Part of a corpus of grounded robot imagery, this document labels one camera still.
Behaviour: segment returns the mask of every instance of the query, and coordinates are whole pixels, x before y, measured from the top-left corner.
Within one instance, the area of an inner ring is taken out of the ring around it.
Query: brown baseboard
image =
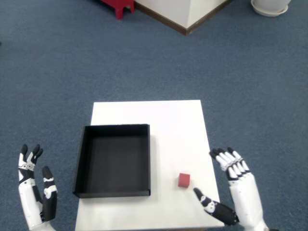
[[[213,9],[211,12],[209,12],[207,15],[203,16],[202,18],[200,18],[197,22],[195,22],[194,24],[192,24],[190,27],[185,28],[173,21],[171,21],[170,19],[162,16],[161,14],[141,5],[138,2],[135,2],[135,8],[137,10],[140,10],[141,12],[147,14],[148,16],[156,19],[157,21],[167,25],[168,27],[171,27],[172,29],[180,32],[183,35],[189,35],[191,34],[195,29],[197,29],[199,26],[201,26],[204,22],[206,22],[207,20],[209,20],[211,17],[213,17],[215,14],[217,14],[217,12],[219,12],[222,8],[224,8],[226,5],[228,5],[231,1],[233,0],[226,0],[224,1],[222,4],[220,4],[218,7],[216,7],[215,9]]]

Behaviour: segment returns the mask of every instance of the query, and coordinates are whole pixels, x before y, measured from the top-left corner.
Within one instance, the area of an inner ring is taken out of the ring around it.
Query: red chair leg
[[[123,8],[116,8],[115,13],[115,16],[118,20],[121,20],[123,18]]]
[[[135,12],[134,1],[131,1],[131,4],[130,4],[130,12],[131,12],[131,13],[134,13],[134,12]]]

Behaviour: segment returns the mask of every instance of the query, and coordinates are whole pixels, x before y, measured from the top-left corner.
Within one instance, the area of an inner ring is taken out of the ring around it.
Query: robot finger
[[[29,170],[32,170],[33,166],[36,164],[36,155],[39,152],[40,152],[40,155],[41,155],[40,145],[37,144],[35,146],[35,148],[33,149],[33,151],[29,154],[28,159],[27,159]]]
[[[194,188],[193,191],[202,204],[204,211],[209,215],[215,217],[227,225],[235,225],[237,222],[239,222],[238,217],[233,209],[204,196],[198,188]]]
[[[43,217],[44,221],[49,221],[56,216],[58,191],[50,169],[45,166],[42,172],[44,177]]]
[[[246,162],[244,161],[244,159],[237,153],[237,151],[235,151],[233,148],[228,147],[228,151],[230,153],[232,153],[232,155],[236,158],[237,162],[239,162],[243,169],[245,170],[246,173],[250,172],[250,169],[248,168]]]
[[[242,173],[241,171],[238,169],[238,167],[234,164],[234,160],[232,160],[232,158],[229,158],[227,155],[225,155],[225,152],[223,149],[221,148],[218,148],[216,150],[216,153],[219,154],[219,156],[221,158],[223,158],[227,163],[228,163],[228,166],[231,166],[234,170],[234,172],[237,174],[238,177],[242,177]]]
[[[23,183],[25,180],[30,178],[28,174],[27,162],[26,162],[27,151],[28,151],[28,147],[26,144],[24,144],[20,151],[19,161],[18,161],[19,184]]]
[[[232,167],[228,165],[228,163],[217,154],[216,150],[210,152],[210,155],[213,159],[215,159],[219,164],[222,171],[226,172],[227,178],[229,182],[232,182],[234,184],[235,181],[237,181],[238,175],[235,173]]]
[[[213,150],[214,152],[213,151],[210,152],[211,157],[220,164],[220,168],[222,171],[226,171],[227,168],[229,167],[229,164],[227,163],[227,161],[225,161],[223,158],[219,156],[219,154],[216,152],[215,149]]]

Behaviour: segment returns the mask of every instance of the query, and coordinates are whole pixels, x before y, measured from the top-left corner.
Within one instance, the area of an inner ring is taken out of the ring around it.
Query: white wall
[[[188,28],[226,0],[135,0],[171,21]]]
[[[191,0],[187,27],[190,27],[200,18],[210,13],[224,1],[226,0]]]
[[[187,28],[191,1],[192,0],[136,0],[136,2],[141,5],[185,28]]]

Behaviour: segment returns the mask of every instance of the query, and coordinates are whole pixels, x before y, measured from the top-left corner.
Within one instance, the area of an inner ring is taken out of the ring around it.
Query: red stool
[[[123,18],[123,8],[130,6],[130,12],[135,12],[134,0],[101,0],[109,6],[115,8],[115,16],[118,20]]]

